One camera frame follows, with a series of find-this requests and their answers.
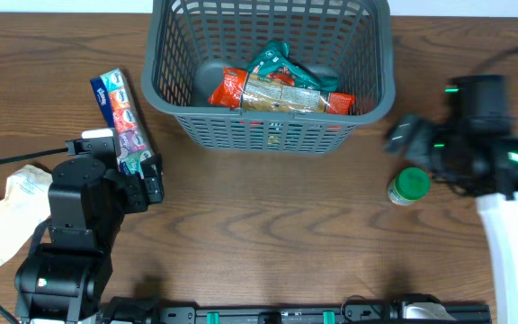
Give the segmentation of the white paper pouch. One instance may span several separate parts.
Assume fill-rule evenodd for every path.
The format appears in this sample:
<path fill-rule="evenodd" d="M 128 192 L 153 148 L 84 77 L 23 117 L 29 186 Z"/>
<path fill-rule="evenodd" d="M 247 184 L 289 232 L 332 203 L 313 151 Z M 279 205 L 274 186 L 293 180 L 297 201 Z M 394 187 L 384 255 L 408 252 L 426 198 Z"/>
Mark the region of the white paper pouch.
<path fill-rule="evenodd" d="M 50 173 L 27 165 L 8 176 L 0 200 L 0 266 L 9 261 L 50 216 Z"/>

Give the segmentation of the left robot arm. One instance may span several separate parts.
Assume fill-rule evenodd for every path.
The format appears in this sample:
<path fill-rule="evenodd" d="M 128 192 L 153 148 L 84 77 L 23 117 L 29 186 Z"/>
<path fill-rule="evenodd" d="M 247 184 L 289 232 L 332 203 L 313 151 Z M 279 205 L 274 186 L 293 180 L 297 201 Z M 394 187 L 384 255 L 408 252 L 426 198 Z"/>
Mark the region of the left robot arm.
<path fill-rule="evenodd" d="M 161 157 L 141 165 L 143 175 L 124 175 L 94 157 L 55 167 L 48 193 L 50 241 L 36 245 L 15 277 L 20 322 L 77 323 L 98 312 L 125 216 L 164 198 Z"/>

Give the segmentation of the colourful tissue pack strip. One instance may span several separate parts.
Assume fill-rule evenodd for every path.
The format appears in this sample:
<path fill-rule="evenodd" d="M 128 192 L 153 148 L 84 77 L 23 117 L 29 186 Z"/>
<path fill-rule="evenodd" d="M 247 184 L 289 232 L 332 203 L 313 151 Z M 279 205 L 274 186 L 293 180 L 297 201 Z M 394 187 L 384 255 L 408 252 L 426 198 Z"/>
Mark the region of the colourful tissue pack strip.
<path fill-rule="evenodd" d="M 139 118 L 125 74 L 116 68 L 92 78 L 90 84 L 107 126 L 117 131 L 120 171 L 143 178 L 144 167 L 141 163 L 153 157 L 154 151 Z"/>

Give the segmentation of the green Nescafe coffee bag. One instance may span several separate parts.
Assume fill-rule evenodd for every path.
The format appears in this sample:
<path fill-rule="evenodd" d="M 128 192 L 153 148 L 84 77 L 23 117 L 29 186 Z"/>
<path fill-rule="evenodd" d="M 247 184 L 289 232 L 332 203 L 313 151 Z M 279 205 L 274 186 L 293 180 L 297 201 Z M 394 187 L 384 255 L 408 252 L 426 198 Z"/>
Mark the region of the green Nescafe coffee bag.
<path fill-rule="evenodd" d="M 335 76 L 318 77 L 289 60 L 290 45 L 271 40 L 246 66 L 246 71 L 259 77 L 277 79 L 288 86 L 335 92 L 339 86 Z"/>

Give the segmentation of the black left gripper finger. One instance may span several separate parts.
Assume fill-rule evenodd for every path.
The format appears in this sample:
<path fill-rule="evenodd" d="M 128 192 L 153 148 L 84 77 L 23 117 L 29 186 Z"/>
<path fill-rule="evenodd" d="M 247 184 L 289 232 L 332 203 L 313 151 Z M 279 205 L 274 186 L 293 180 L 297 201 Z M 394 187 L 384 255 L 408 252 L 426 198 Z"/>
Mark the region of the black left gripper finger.
<path fill-rule="evenodd" d="M 160 154 L 155 154 L 152 157 L 148 157 L 141 162 L 141 169 L 144 177 L 157 177 L 160 178 L 163 174 L 162 170 L 162 157 Z"/>
<path fill-rule="evenodd" d="M 144 184 L 146 187 L 147 198 L 150 203 L 161 203 L 164 200 L 164 187 L 159 175 L 145 176 Z"/>

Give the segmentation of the green lid jar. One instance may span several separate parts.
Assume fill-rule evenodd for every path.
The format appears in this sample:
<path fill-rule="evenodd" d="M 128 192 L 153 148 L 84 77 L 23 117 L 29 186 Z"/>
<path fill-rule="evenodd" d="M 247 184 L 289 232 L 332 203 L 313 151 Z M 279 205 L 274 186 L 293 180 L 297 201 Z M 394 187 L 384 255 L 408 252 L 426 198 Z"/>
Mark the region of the green lid jar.
<path fill-rule="evenodd" d="M 431 187 L 431 178 L 421 168 L 403 169 L 388 184 L 388 198 L 396 205 L 408 206 L 427 195 Z"/>

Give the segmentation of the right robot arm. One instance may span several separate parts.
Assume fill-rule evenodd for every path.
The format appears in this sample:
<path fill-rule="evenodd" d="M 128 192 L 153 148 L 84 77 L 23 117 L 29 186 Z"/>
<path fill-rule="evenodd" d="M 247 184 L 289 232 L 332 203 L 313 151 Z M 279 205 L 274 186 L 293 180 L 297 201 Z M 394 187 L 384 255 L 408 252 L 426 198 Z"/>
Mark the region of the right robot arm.
<path fill-rule="evenodd" d="M 425 168 L 454 193 L 475 199 L 487 235 L 500 323 L 518 323 L 518 136 L 506 78 L 487 71 L 516 54 L 518 48 L 508 49 L 470 75 L 450 79 L 448 119 L 436 123 L 406 115 L 389 130 L 385 147 Z"/>

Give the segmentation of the orange pasta packet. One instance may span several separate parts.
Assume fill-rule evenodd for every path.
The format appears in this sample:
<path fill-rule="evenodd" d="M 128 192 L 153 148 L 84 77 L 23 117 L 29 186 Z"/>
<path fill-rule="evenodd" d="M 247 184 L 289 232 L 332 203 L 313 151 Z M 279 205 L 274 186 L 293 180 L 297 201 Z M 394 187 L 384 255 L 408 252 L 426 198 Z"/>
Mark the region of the orange pasta packet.
<path fill-rule="evenodd" d="M 222 82 L 208 102 L 231 110 L 348 115 L 356 97 L 286 85 L 277 79 L 225 67 Z"/>

